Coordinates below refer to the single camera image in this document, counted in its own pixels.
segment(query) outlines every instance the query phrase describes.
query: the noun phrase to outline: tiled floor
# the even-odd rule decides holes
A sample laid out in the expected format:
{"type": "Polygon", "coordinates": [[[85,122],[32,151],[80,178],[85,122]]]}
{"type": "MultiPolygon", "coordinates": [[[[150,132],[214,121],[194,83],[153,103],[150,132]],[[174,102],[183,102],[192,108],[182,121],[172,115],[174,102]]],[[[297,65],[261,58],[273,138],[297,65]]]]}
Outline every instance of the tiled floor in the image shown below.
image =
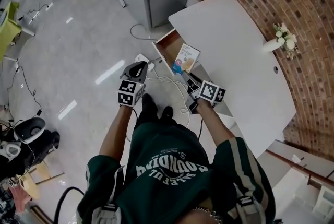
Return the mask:
{"type": "MultiPolygon", "coordinates": [[[[1,7],[8,1],[1,0],[1,7]]],[[[20,1],[21,10],[27,12],[50,2],[23,0],[20,1]]],[[[19,57],[29,87],[37,91],[36,99],[43,110],[41,117],[47,121],[48,129],[57,130],[61,135],[56,157],[48,162],[54,174],[64,171],[65,175],[55,182],[41,185],[41,198],[33,201],[51,219],[65,188],[73,185],[84,190],[86,187],[86,164],[98,153],[118,110],[116,90],[120,73],[126,65],[134,62],[139,53],[151,60],[158,57],[149,41],[130,36],[130,27],[136,21],[118,0],[53,0],[53,3],[48,11],[43,9],[29,26],[36,31],[36,36],[23,36],[18,45],[7,52],[9,56],[19,57]],[[121,61],[124,61],[124,66],[101,84],[95,83],[100,75],[121,61]],[[76,103],[76,106],[60,120],[59,112],[71,103],[76,103]]],[[[164,26],[147,34],[138,26],[134,28],[134,33],[141,37],[159,38],[170,29],[171,26],[164,26]]],[[[9,61],[4,61],[3,67],[0,102],[7,103],[6,88],[10,86],[15,70],[9,61]]],[[[160,76],[169,74],[163,64],[157,64],[156,71],[160,76]]],[[[186,125],[188,116],[180,111],[184,104],[176,87],[170,83],[158,84],[148,80],[146,84],[147,92],[152,94],[160,109],[171,105],[174,118],[186,125]]],[[[39,109],[27,90],[22,72],[14,80],[9,99],[16,120],[28,119],[39,109]]],[[[140,113],[141,105],[135,109],[140,113]]],[[[131,137],[135,122],[133,114],[128,137],[131,137]]],[[[192,116],[189,128],[198,134],[199,125],[200,117],[192,116]]],[[[201,143],[212,159],[215,147],[205,127],[201,143]]],[[[126,164],[128,150],[129,142],[126,142],[123,164],[126,164]]],[[[75,222],[75,209],[79,201],[80,195],[76,192],[68,195],[62,207],[60,223],[75,222]]]]}

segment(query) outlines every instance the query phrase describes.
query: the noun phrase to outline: red brick wall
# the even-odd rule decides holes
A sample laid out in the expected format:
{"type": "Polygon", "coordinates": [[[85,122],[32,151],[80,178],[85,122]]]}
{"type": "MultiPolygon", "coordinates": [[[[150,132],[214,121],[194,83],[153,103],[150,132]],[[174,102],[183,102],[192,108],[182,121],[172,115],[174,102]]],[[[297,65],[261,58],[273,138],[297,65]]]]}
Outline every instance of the red brick wall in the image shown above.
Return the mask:
{"type": "Polygon", "coordinates": [[[285,129],[287,141],[334,160],[334,0],[238,0],[267,40],[273,23],[297,35],[297,58],[274,53],[283,69],[297,114],[285,129]]]}

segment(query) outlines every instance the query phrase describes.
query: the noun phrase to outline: white vase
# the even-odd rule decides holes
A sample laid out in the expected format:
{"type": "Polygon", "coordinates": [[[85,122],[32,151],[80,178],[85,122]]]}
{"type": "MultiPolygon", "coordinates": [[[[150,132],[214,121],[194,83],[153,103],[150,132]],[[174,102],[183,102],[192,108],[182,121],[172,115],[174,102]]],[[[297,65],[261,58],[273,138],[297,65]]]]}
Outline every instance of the white vase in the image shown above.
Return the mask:
{"type": "Polygon", "coordinates": [[[282,44],[276,42],[276,38],[274,38],[272,40],[269,40],[266,44],[264,44],[263,50],[266,51],[266,52],[274,51],[281,46],[282,46],[282,44]]]}

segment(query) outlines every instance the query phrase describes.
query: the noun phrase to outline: electrical outlet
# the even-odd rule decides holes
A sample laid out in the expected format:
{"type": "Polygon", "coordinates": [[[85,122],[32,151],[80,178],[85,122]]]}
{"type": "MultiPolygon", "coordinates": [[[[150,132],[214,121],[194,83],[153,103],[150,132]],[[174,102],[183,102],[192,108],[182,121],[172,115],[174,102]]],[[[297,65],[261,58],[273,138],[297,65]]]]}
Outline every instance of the electrical outlet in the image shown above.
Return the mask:
{"type": "MultiPolygon", "coordinates": [[[[136,62],[144,61],[144,62],[149,63],[149,60],[144,55],[142,55],[141,53],[135,58],[135,61],[136,62]]],[[[154,67],[155,67],[154,63],[149,63],[148,71],[152,71],[154,69],[154,67]]]]}

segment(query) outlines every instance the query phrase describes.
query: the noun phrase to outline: wooden drawer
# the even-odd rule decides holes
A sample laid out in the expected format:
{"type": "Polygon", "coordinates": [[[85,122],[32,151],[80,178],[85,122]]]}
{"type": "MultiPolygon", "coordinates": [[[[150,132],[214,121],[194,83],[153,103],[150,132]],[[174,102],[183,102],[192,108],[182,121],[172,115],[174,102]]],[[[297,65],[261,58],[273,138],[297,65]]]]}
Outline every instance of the wooden drawer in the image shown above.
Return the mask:
{"type": "Polygon", "coordinates": [[[176,29],[173,29],[164,35],[157,42],[152,42],[153,46],[161,56],[163,62],[172,75],[175,75],[175,73],[172,71],[172,67],[183,43],[185,42],[176,29]]]}

